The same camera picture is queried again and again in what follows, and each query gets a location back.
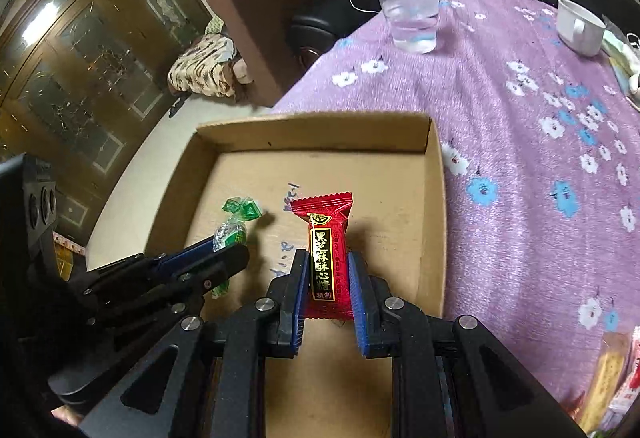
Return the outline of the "green candy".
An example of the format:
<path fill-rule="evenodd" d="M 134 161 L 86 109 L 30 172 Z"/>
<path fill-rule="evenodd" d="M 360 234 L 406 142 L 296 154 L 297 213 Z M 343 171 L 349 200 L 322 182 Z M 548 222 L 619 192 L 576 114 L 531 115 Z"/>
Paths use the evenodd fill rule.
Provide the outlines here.
<path fill-rule="evenodd" d="M 234 243 L 246 243 L 249 221 L 256 221 L 262 217 L 262 209 L 251 197 L 228 198 L 222 207 L 227 214 L 226 220 L 213 234 L 212 250 L 218 252 Z"/>

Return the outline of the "red black sesame candy packet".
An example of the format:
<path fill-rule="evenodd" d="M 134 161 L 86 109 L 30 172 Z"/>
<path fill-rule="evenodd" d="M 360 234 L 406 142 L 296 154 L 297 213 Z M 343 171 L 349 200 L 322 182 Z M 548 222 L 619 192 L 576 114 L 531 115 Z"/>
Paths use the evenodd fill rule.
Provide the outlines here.
<path fill-rule="evenodd" d="M 350 192 L 294 200 L 292 212 L 307 223 L 309 294 L 306 317 L 352 320 L 346 231 Z"/>

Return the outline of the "white red snack packet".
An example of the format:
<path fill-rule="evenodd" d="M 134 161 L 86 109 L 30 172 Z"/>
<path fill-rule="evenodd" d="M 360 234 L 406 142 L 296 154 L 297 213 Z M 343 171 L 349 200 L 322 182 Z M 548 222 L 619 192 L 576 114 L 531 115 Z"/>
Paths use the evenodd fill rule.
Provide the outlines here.
<path fill-rule="evenodd" d="M 640 386 L 640 373 L 639 373 L 639 361 L 640 361 L 640 327 L 637 325 L 632 333 L 631 341 L 631 354 L 629 360 L 628 374 L 620 385 L 618 391 L 614 395 L 608 408 L 616 414 L 626 414 L 631 408 L 634 400 L 639 395 Z"/>

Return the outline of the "cardboard box tray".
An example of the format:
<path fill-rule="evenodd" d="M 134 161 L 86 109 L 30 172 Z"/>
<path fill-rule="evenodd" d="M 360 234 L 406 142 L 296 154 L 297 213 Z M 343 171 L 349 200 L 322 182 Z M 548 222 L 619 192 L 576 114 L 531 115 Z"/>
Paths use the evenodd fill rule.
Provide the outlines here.
<path fill-rule="evenodd" d="M 210 123 L 183 150 L 146 250 L 214 230 L 216 206 L 267 210 L 252 267 L 206 340 L 212 437 L 446 432 L 430 318 L 447 265 L 444 170 L 423 114 L 307 113 Z"/>

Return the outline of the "yellow biscuit clear packet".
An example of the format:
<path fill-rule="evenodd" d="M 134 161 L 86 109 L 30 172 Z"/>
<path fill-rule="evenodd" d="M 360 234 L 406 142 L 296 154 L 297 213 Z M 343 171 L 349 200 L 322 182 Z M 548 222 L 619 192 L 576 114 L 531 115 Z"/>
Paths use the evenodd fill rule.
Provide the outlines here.
<path fill-rule="evenodd" d="M 577 413 L 576 422 L 589 435 L 604 417 L 622 377 L 630 348 L 630 335 L 605 332 L 600 354 L 586 397 Z"/>

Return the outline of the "patterned blanket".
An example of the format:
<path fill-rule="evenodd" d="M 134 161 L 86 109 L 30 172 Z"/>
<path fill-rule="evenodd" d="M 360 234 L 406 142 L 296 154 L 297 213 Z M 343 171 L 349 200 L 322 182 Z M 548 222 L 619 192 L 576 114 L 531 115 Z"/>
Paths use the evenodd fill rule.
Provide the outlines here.
<path fill-rule="evenodd" d="M 232 71 L 235 55 L 232 39 L 222 34 L 204 34 L 170 67 L 167 82 L 171 91 L 233 98 L 236 95 Z"/>

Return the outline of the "wooden cabinet doors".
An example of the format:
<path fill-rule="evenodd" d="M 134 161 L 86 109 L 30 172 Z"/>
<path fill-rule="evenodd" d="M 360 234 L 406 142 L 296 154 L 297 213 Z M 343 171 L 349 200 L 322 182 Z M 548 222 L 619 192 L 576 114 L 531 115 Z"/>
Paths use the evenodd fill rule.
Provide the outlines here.
<path fill-rule="evenodd" d="M 51 163 L 64 236 L 88 242 L 208 20 L 201 0 L 27 0 L 6 27 L 1 154 Z"/>

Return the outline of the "purple floral tablecloth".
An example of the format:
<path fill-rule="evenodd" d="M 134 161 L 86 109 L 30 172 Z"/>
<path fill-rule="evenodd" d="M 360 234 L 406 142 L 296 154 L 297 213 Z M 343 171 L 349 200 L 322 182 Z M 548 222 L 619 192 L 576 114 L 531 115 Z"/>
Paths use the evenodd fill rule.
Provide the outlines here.
<path fill-rule="evenodd" d="M 639 117 L 536 0 L 439 0 L 436 48 L 398 50 L 376 16 L 277 111 L 410 111 L 436 123 L 446 181 L 445 313 L 472 314 L 560 400 L 605 331 L 639 322 Z"/>

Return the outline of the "clear plastic cup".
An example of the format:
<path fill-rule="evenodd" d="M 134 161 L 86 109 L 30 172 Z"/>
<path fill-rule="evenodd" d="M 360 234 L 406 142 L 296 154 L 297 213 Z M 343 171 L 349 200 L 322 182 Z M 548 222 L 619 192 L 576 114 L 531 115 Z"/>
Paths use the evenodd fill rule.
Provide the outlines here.
<path fill-rule="evenodd" d="M 378 0 L 394 45 L 412 54 L 437 46 L 439 0 Z"/>

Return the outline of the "white crumpled cloth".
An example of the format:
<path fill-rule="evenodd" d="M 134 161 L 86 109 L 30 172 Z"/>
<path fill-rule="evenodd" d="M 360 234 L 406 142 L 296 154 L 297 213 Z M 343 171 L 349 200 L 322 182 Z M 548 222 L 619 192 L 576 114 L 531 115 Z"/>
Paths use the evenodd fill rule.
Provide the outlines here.
<path fill-rule="evenodd" d="M 639 52 L 620 40 L 612 31 L 603 35 L 602 48 L 620 85 L 634 109 L 639 110 Z"/>

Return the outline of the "white ceramic mug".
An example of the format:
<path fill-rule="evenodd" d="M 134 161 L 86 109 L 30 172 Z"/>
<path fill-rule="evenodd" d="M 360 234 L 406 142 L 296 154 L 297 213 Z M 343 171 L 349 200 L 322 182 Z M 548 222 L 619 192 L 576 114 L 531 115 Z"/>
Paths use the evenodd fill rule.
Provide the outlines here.
<path fill-rule="evenodd" d="M 558 0 L 556 32 L 575 53 L 594 57 L 600 53 L 605 23 L 590 10 L 570 0 Z"/>

